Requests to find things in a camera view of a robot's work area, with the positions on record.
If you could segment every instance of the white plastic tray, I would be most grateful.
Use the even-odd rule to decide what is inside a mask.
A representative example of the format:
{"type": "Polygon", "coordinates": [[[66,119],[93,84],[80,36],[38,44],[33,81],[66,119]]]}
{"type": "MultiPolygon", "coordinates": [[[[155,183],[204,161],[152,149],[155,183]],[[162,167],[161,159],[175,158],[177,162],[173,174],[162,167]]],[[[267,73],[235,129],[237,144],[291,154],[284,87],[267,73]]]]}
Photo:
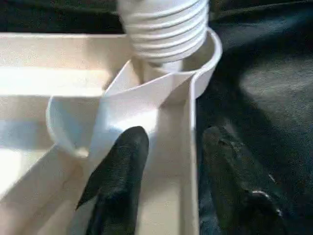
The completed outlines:
{"type": "Polygon", "coordinates": [[[91,171],[119,134],[141,125],[151,148],[136,233],[199,234],[195,98],[221,53],[208,29],[188,71],[168,73],[131,59],[123,35],[1,34],[0,231],[66,234],[91,171]],[[143,67],[155,78],[145,84],[143,67]],[[68,121],[78,135],[58,129],[68,121]],[[62,140],[88,157],[61,150],[62,140]]]}

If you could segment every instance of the black fabric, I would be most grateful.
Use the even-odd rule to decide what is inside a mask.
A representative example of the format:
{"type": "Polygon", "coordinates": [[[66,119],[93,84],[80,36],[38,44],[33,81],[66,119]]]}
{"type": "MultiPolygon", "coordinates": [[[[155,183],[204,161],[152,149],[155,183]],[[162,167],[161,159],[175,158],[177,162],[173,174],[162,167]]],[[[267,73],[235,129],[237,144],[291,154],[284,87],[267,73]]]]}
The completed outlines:
{"type": "Polygon", "coordinates": [[[68,8],[0,2],[0,31],[35,33],[123,33],[117,15],[68,8]]]}
{"type": "Polygon", "coordinates": [[[91,174],[78,208],[96,197],[87,235],[133,235],[149,139],[142,127],[123,132],[91,174]]]}
{"type": "Polygon", "coordinates": [[[218,234],[203,164],[201,135],[211,125],[238,137],[313,226],[313,4],[285,5],[225,17],[211,26],[224,47],[206,92],[197,100],[201,234],[218,234]]]}

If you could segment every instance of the white plastic part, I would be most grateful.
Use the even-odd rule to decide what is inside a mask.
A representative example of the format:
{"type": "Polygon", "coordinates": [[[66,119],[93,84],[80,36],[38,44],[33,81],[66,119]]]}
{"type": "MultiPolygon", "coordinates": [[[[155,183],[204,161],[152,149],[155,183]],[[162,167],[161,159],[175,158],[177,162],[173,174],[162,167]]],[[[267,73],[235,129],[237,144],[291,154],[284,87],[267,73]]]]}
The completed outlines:
{"type": "MultiPolygon", "coordinates": [[[[19,168],[21,173],[19,176],[6,178],[11,184],[2,192],[0,198],[1,231],[5,231],[6,235],[66,234],[76,203],[92,170],[106,156],[120,133],[128,127],[141,125],[149,134],[151,148],[142,182],[136,233],[199,234],[194,136],[195,98],[204,91],[222,54],[221,43],[211,29],[207,30],[203,49],[195,54],[196,63],[191,63],[194,60],[190,60],[188,66],[182,67],[183,71],[178,73],[170,73],[164,68],[152,68],[149,79],[151,81],[143,85],[143,71],[140,69],[143,64],[134,58],[131,59],[131,47],[127,38],[122,36],[44,37],[2,34],[0,41],[0,50],[3,52],[0,55],[0,70],[6,70],[7,67],[19,67],[23,70],[24,63],[27,67],[39,67],[40,71],[46,67],[57,69],[58,66],[67,69],[59,60],[69,60],[71,66],[68,69],[75,72],[82,69],[81,64],[98,65],[97,70],[108,74],[99,84],[107,84],[114,72],[121,69],[102,95],[64,95],[66,89],[59,93],[57,88],[67,81],[56,79],[55,84],[53,80],[50,81],[51,86],[56,87],[56,95],[50,100],[47,121],[52,138],[59,147],[44,149],[46,153],[37,156],[37,160],[28,166],[14,166],[19,168]],[[62,56],[56,56],[53,60],[50,56],[53,57],[54,54],[50,53],[50,50],[43,50],[48,46],[57,47],[63,52],[62,56]],[[83,52],[85,56],[76,60],[72,55],[73,51],[76,51],[78,56],[83,52]],[[16,55],[22,60],[15,60],[16,55]],[[90,115],[85,112],[85,108],[89,108],[90,115]],[[85,128],[80,137],[84,134],[90,135],[91,144],[89,138],[80,138],[80,141],[72,138],[70,132],[76,128],[68,128],[69,120],[85,128]],[[55,129],[59,121],[64,127],[61,130],[64,135],[60,135],[60,139],[60,130],[55,129]],[[87,149],[90,145],[88,156],[77,154],[71,147],[63,146],[64,137],[74,149],[80,148],[81,145],[87,149]]],[[[72,89],[75,90],[76,87],[84,89],[84,86],[80,85],[73,86],[72,89]]],[[[18,117],[23,121],[24,117],[35,113],[45,126],[47,98],[53,94],[37,97],[40,87],[39,90],[36,89],[36,86],[33,86],[32,89],[29,88],[27,95],[19,97],[19,102],[25,100],[27,105],[34,107],[33,112],[21,109],[18,117]]],[[[15,116],[10,114],[6,114],[5,118],[15,120],[15,116]]],[[[38,135],[42,138],[47,136],[47,133],[44,131],[38,135]]],[[[32,149],[37,147],[40,148],[40,145],[34,145],[32,149]]]]}
{"type": "Polygon", "coordinates": [[[208,0],[119,0],[119,14],[134,52],[150,63],[193,54],[205,41],[208,0]]]}

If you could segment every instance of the black cloth background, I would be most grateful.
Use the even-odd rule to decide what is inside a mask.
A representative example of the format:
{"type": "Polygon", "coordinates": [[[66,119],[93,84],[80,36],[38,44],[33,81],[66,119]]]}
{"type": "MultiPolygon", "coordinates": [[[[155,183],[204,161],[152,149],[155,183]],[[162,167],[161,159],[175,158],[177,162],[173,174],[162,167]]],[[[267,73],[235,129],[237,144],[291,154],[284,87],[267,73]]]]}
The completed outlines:
{"type": "MultiPolygon", "coordinates": [[[[0,30],[121,33],[117,16],[0,3],[0,30]]],[[[219,234],[202,161],[202,132],[220,125],[245,143],[289,196],[299,234],[313,225],[313,3],[237,13],[211,22],[224,54],[197,99],[202,235],[219,234]]]]}

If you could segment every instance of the ribbed white tube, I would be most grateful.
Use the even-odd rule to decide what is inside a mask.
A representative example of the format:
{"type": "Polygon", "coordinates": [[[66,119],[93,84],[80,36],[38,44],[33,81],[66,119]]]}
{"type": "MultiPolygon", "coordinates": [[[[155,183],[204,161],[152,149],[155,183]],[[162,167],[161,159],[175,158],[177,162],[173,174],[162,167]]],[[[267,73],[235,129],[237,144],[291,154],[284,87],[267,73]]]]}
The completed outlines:
{"type": "Polygon", "coordinates": [[[163,64],[204,43],[208,0],[119,0],[118,10],[137,56],[163,64]]]}

